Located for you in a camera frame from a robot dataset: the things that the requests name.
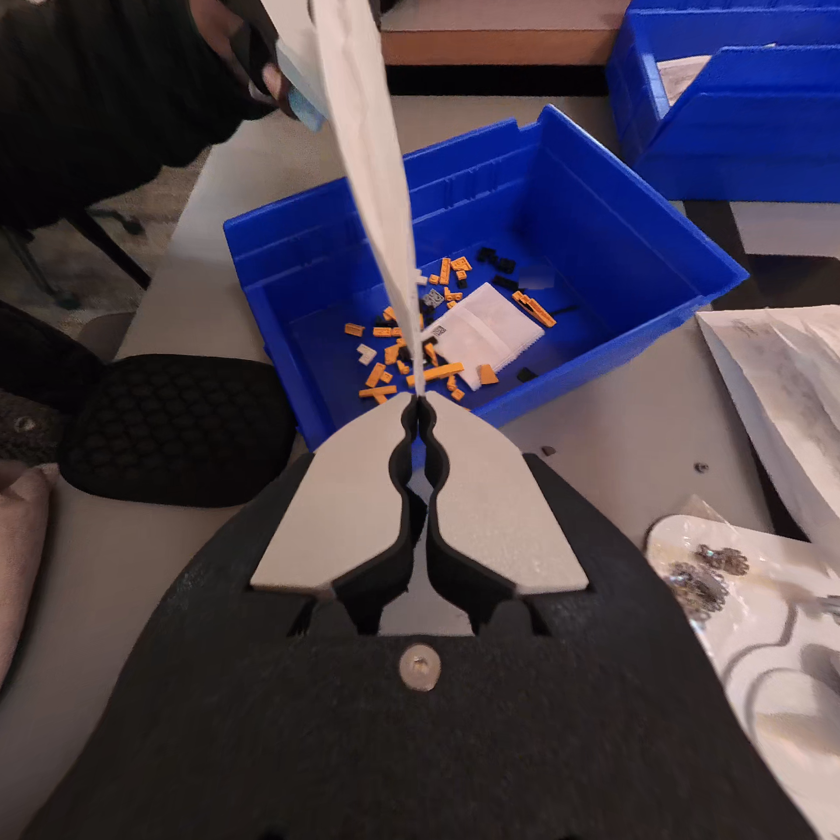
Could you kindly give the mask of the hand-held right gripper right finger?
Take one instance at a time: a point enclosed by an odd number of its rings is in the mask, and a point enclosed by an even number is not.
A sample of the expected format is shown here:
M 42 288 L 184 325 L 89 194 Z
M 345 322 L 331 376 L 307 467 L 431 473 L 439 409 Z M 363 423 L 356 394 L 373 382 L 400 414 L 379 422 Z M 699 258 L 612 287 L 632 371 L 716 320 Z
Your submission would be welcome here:
M 464 612 L 474 634 L 499 604 L 583 592 L 589 585 L 521 450 L 436 392 L 418 403 L 432 487 L 427 575 Z

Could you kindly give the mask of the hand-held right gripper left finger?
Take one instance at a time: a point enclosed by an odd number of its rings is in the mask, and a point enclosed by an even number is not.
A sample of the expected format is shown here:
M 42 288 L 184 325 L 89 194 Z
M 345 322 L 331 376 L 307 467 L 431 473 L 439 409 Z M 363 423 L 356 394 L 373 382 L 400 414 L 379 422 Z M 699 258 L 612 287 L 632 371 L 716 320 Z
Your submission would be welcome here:
M 342 427 L 309 457 L 251 589 L 338 602 L 361 635 L 408 590 L 427 503 L 413 475 L 418 400 L 401 393 Z

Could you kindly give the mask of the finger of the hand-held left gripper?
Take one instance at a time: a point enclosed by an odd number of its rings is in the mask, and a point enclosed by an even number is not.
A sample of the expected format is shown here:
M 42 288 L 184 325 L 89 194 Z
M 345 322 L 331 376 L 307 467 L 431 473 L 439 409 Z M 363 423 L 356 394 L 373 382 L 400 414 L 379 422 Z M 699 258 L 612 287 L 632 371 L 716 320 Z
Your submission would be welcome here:
M 319 57 L 316 28 L 307 1 L 260 1 L 259 32 L 276 58 Z

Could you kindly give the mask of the white paper parts bag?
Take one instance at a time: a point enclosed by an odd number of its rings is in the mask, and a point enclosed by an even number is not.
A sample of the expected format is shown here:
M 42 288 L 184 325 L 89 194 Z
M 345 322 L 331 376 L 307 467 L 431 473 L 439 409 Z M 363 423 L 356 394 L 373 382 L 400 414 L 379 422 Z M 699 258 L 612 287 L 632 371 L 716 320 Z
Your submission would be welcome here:
M 329 118 L 360 220 L 425 394 L 413 217 L 382 42 L 367 1 L 311 4 Z

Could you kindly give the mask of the large blue plastic bin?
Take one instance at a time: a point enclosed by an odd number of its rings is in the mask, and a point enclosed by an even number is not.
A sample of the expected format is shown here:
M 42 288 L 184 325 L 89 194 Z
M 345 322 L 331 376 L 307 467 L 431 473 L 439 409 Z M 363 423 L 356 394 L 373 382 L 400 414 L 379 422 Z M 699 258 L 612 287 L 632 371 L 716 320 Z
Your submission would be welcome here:
M 494 250 L 553 284 L 536 295 L 559 323 L 463 406 L 495 427 L 630 361 L 745 269 L 561 111 L 461 134 L 404 156 L 418 267 L 472 265 L 465 296 L 502 271 Z M 224 223 L 240 286 L 310 449 L 375 407 L 360 397 L 347 322 L 371 330 L 387 305 L 381 273 L 346 179 Z

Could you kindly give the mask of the blue plastic bin with paper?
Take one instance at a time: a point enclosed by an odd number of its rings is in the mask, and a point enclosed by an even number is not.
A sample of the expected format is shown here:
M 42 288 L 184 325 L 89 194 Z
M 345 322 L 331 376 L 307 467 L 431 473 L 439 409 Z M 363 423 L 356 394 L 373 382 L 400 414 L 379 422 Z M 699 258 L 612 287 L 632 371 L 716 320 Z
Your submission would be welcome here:
M 668 200 L 838 203 L 838 2 L 631 2 L 605 77 Z

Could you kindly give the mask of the person's left forearm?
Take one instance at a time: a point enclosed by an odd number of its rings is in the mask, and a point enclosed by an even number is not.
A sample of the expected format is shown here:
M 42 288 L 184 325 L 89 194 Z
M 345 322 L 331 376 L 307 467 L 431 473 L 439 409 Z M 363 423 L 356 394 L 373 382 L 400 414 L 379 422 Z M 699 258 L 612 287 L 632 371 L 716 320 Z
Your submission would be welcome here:
M 2 2 L 2 226 L 33 230 L 193 163 L 273 112 L 185 1 Z

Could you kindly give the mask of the pile of lego pieces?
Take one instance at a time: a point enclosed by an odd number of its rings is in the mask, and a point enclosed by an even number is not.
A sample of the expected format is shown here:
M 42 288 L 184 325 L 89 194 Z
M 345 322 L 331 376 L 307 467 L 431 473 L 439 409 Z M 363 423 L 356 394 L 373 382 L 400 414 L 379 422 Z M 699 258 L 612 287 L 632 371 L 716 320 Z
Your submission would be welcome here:
M 511 299 L 543 327 L 545 334 L 498 373 L 494 373 L 488 364 L 481 366 L 481 387 L 474 392 L 461 377 L 464 366 L 447 362 L 435 350 L 435 340 L 424 343 L 422 336 L 435 320 L 485 283 Z M 503 375 L 519 384 L 535 379 L 538 374 L 536 362 L 525 362 L 526 354 L 542 350 L 547 338 L 559 337 L 560 319 L 577 311 L 577 306 L 569 300 L 556 295 L 549 298 L 549 292 L 557 291 L 556 285 L 548 267 L 519 269 L 512 259 L 503 258 L 494 248 L 484 245 L 472 255 L 466 252 L 444 255 L 429 266 L 428 274 L 421 276 L 417 295 L 426 387 L 444 388 L 454 401 L 461 402 L 472 393 L 498 392 L 504 382 Z M 413 357 L 392 306 L 377 313 L 369 327 L 363 322 L 348 322 L 343 331 L 347 336 L 361 340 L 355 350 L 359 364 L 366 369 L 364 383 L 360 386 L 361 400 L 384 404 L 398 390 L 414 389 Z

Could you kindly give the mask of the person's left hand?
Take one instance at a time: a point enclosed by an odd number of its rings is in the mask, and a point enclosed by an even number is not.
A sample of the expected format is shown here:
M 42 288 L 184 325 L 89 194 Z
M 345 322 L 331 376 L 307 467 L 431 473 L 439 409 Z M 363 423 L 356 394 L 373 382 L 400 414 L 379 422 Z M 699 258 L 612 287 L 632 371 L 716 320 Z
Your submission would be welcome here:
M 261 71 L 263 85 L 268 91 L 263 94 L 251 79 L 235 56 L 230 39 L 235 37 L 244 26 L 245 21 L 236 15 L 223 2 L 219 1 L 190 1 L 188 3 L 193 22 L 198 33 L 205 40 L 210 49 L 223 61 L 226 68 L 236 79 L 237 83 L 249 97 L 268 104 L 268 99 L 274 101 L 273 108 L 278 109 L 291 120 L 298 120 L 288 102 L 291 84 L 274 63 L 266 63 Z

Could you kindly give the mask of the wooden edged office desk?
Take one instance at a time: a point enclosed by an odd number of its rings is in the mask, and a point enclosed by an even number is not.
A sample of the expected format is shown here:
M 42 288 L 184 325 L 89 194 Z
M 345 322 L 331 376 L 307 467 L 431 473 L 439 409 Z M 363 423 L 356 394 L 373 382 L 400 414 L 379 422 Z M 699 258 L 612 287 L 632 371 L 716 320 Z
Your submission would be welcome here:
M 599 98 L 629 2 L 371 5 L 394 95 Z

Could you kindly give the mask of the clear plastic parts bag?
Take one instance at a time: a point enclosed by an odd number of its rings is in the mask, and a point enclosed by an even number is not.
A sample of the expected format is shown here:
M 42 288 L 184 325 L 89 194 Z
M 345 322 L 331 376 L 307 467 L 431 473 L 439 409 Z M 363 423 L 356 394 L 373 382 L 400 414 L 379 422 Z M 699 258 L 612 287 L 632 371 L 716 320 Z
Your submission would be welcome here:
M 714 622 L 735 630 L 753 613 L 748 593 L 781 572 L 777 559 L 697 494 L 651 527 L 646 557 L 697 635 Z

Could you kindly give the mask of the white printed paper bag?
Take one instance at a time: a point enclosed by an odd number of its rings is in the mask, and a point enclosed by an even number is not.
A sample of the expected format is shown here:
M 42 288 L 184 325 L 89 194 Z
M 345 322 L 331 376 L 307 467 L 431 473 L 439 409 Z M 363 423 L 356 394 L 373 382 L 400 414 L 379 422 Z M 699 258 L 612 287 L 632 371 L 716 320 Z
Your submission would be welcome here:
M 755 310 L 702 311 L 700 331 L 752 446 L 785 508 L 838 571 L 839 428 L 775 425 L 739 364 L 742 343 L 732 322 Z
M 731 326 L 742 371 L 775 425 L 839 428 L 838 306 L 765 308 Z

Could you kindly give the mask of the white rounded board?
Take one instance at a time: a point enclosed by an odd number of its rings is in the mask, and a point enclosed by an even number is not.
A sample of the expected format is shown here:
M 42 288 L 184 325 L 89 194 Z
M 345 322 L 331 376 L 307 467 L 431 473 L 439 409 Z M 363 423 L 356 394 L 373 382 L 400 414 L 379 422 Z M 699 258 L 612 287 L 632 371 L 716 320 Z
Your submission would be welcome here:
M 810 542 L 736 528 L 780 563 L 747 596 L 752 614 L 697 635 L 730 706 L 776 780 L 820 838 L 839 837 L 839 696 L 802 671 L 797 624 L 806 605 L 838 594 L 838 573 Z

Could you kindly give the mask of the person's dark sherpa jacket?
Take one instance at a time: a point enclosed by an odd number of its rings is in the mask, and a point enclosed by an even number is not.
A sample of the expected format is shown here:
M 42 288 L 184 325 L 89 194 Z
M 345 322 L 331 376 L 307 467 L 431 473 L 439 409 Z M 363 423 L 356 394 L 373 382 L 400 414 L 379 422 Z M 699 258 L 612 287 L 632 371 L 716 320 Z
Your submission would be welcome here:
M 26 466 L 55 463 L 65 429 L 57 410 L 1 391 L 1 460 Z

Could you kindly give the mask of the white book stand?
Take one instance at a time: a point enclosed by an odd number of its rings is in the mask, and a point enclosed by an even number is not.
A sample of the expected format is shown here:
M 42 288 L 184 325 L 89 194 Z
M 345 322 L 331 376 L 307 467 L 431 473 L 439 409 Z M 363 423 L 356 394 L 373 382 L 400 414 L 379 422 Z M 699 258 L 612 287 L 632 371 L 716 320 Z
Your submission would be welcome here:
M 801 669 L 839 694 L 839 595 L 817 597 L 797 624 Z

